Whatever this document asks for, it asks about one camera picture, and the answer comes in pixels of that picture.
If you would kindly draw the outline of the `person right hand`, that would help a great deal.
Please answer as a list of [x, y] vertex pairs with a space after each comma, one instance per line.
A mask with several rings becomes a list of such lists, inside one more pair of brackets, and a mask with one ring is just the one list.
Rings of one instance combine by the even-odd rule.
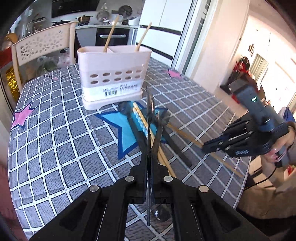
[[289, 164], [295, 166], [295, 123], [289, 121], [287, 124], [289, 132], [275, 142], [269, 153], [260, 156], [263, 174], [266, 176], [269, 176], [270, 173], [275, 169], [275, 163], [277, 159], [276, 153], [282, 147], [287, 149], [286, 155], [288, 155]]

